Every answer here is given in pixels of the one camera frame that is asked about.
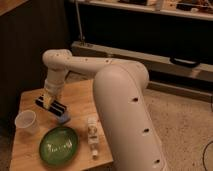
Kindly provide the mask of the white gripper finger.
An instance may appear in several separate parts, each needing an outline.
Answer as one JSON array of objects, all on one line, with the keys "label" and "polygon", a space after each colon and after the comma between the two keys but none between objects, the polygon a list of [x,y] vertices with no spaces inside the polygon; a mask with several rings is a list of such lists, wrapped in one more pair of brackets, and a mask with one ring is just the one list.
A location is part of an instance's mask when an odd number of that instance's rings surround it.
[{"label": "white gripper finger", "polygon": [[54,98],[48,94],[44,95],[43,106],[45,109],[49,109],[51,104],[53,103]]}]

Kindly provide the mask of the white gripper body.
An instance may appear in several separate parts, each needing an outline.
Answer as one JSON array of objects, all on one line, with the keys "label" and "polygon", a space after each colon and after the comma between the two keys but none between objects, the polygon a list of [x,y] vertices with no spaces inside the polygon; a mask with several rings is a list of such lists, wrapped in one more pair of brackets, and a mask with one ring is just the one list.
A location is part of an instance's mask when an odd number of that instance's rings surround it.
[{"label": "white gripper body", "polygon": [[44,95],[49,98],[57,99],[61,96],[63,82],[51,82],[48,79],[44,82]]}]

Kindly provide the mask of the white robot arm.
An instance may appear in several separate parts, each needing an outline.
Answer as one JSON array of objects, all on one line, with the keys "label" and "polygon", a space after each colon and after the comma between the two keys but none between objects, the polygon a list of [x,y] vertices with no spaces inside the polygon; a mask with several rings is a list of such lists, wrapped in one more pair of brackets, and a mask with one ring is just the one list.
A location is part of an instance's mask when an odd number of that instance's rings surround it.
[{"label": "white robot arm", "polygon": [[146,67],[118,58],[74,57],[67,49],[47,50],[44,106],[58,99],[68,72],[94,77],[93,97],[116,171],[169,171],[162,143],[147,110],[143,91]]}]

